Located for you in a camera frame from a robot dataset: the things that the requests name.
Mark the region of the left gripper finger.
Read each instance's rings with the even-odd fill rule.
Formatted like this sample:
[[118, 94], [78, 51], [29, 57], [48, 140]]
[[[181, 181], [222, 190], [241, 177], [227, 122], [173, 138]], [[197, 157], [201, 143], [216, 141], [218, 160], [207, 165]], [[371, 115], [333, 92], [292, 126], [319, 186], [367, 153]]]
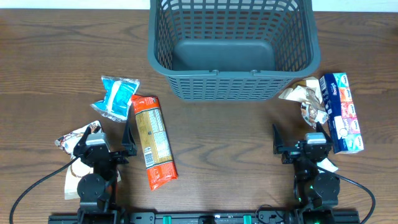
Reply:
[[74, 147], [74, 149], [80, 149], [81, 147], [85, 146], [87, 137], [90, 134], [91, 134], [91, 128], [87, 127], [85, 132], [83, 133], [82, 137], [80, 138], [80, 140], [77, 142], [76, 146]]
[[136, 156], [137, 155], [136, 143], [135, 143], [133, 135], [132, 135], [132, 129], [131, 129], [129, 118], [127, 118], [127, 120], [126, 120], [126, 125], [125, 125], [121, 144], [125, 148], [125, 151], [127, 152], [128, 156]]

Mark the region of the beige snack bag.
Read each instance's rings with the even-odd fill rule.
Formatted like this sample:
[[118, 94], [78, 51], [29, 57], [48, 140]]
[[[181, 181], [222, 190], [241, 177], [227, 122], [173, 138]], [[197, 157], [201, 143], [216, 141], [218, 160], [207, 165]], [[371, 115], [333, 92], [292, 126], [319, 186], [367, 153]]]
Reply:
[[280, 99], [300, 103], [300, 110], [305, 122], [313, 129], [317, 123], [327, 122], [329, 115], [323, 105], [320, 82], [315, 77], [308, 77], [286, 88]]

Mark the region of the blue tissue multipack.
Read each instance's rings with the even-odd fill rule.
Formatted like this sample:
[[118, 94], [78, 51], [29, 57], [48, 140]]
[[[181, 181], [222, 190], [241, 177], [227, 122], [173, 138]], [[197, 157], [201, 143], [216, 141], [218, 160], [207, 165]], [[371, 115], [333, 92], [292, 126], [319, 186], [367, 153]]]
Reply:
[[320, 87], [335, 154], [355, 154], [364, 150], [358, 117], [346, 73], [327, 73]]

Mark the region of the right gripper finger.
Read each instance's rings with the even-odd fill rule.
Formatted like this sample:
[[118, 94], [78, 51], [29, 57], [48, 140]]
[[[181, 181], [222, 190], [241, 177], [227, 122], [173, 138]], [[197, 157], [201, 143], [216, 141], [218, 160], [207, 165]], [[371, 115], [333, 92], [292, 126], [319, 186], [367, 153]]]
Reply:
[[280, 149], [284, 147], [284, 141], [275, 124], [272, 125], [274, 140], [273, 140], [273, 153], [281, 154]]
[[332, 144], [333, 143], [332, 138], [326, 133], [326, 131], [323, 129], [323, 126], [322, 126], [322, 124], [320, 122], [316, 123], [315, 130], [316, 130], [317, 133], [322, 133], [323, 134], [323, 136], [325, 137], [326, 142], [328, 144]]

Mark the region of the orange cracker package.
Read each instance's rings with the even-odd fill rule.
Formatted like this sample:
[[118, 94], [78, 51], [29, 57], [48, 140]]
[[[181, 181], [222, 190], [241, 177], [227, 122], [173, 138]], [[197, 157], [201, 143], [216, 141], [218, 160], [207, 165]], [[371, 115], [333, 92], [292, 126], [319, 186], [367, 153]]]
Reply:
[[151, 190], [177, 179], [168, 135], [160, 108], [154, 96], [132, 96], [132, 107], [142, 146]]

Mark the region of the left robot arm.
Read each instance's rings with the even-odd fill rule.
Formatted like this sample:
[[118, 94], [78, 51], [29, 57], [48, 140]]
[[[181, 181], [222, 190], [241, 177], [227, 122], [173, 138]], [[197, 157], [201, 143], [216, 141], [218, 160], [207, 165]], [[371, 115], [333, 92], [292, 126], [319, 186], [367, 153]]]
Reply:
[[130, 222], [127, 211], [116, 204], [118, 165], [127, 164], [129, 157], [137, 155], [129, 121], [125, 124], [122, 146], [123, 151], [110, 151], [106, 134], [92, 133], [87, 128], [74, 147], [73, 155], [93, 168], [93, 173], [83, 176], [78, 183], [78, 223]]

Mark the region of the teal wipes packet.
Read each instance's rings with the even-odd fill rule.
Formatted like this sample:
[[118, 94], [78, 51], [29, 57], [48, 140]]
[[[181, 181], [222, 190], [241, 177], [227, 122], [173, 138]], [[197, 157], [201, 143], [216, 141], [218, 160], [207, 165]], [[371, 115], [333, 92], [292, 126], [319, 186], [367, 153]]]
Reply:
[[321, 162], [317, 162], [317, 166], [329, 172], [336, 172], [338, 170], [338, 167], [335, 166], [328, 158], [325, 158]]

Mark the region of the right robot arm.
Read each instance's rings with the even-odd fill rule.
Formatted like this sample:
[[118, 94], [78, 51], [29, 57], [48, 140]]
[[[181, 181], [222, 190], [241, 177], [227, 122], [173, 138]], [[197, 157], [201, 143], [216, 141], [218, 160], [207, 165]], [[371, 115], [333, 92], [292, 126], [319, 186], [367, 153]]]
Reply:
[[272, 126], [273, 153], [294, 167], [294, 197], [300, 205], [284, 214], [284, 223], [334, 223], [331, 208], [338, 204], [340, 179], [321, 171], [317, 164], [332, 150], [332, 139], [320, 123], [294, 146], [286, 146], [276, 125]]

